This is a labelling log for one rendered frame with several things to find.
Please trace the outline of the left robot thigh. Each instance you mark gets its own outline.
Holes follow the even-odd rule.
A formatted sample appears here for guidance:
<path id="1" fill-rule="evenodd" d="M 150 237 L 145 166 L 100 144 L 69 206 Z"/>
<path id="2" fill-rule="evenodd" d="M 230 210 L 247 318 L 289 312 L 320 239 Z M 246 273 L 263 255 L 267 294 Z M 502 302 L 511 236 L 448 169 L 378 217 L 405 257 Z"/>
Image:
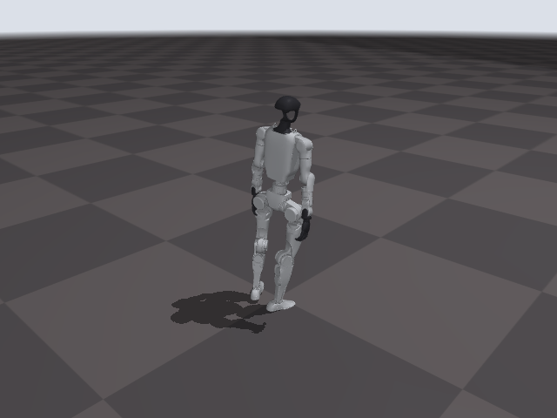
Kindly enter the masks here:
<path id="1" fill-rule="evenodd" d="M 268 228 L 270 223 L 270 217 L 272 216 L 272 209 L 269 206 L 265 205 L 265 194 L 266 192 L 260 192 L 253 198 L 253 204 L 257 208 L 255 213 L 258 215 L 256 217 L 257 220 L 257 234 L 256 238 L 258 238 L 257 243 L 257 252 L 262 253 L 267 251 L 268 248 Z"/>

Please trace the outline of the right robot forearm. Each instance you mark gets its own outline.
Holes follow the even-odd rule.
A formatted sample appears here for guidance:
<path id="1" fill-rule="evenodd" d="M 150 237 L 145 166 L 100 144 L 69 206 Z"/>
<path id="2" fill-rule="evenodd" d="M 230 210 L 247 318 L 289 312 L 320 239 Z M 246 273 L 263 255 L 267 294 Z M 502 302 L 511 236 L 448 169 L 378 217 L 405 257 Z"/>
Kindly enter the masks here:
<path id="1" fill-rule="evenodd" d="M 312 192 L 313 192 L 314 181 L 315 181 L 315 176 L 314 174 L 311 173 L 308 176 L 307 184 L 301 187 L 301 192 L 302 192 L 301 214 L 303 209 L 307 209 L 308 217 L 312 215 Z"/>

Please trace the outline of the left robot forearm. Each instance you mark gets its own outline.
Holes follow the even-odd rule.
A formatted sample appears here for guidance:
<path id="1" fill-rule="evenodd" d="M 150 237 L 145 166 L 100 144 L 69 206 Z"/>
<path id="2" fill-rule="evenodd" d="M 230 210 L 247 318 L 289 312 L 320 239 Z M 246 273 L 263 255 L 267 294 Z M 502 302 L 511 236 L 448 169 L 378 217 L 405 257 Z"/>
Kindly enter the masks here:
<path id="1" fill-rule="evenodd" d="M 263 169 L 257 168 L 252 162 L 252 187 L 255 188 L 256 193 L 261 192 Z M 252 189 L 251 187 L 251 189 Z"/>

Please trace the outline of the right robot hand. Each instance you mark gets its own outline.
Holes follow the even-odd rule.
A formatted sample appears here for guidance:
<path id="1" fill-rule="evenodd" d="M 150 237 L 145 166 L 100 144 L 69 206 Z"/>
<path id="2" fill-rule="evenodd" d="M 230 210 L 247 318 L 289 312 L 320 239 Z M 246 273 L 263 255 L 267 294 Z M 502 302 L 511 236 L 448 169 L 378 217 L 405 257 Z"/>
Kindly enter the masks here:
<path id="1" fill-rule="evenodd" d="M 312 215 L 310 217 L 308 217 L 308 211 L 307 209 L 303 209 L 302 210 L 302 216 L 301 219 L 303 219 L 303 224 L 302 224 L 302 228 L 301 228 L 301 234 L 298 238 L 296 238 L 295 240 L 297 241 L 302 241 L 304 239 L 306 239 L 308 232 L 310 230 L 310 219 L 312 218 Z"/>

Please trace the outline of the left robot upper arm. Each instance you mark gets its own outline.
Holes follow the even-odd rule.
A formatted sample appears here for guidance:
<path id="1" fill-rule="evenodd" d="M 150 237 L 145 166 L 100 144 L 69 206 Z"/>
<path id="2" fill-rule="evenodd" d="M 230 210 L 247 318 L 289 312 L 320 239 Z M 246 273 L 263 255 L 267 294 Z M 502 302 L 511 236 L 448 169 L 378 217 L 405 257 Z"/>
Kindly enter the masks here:
<path id="1" fill-rule="evenodd" d="M 253 165 L 263 169 L 264 166 L 264 149 L 265 149 L 265 132 L 270 126 L 259 127 L 256 131 L 256 145 Z"/>

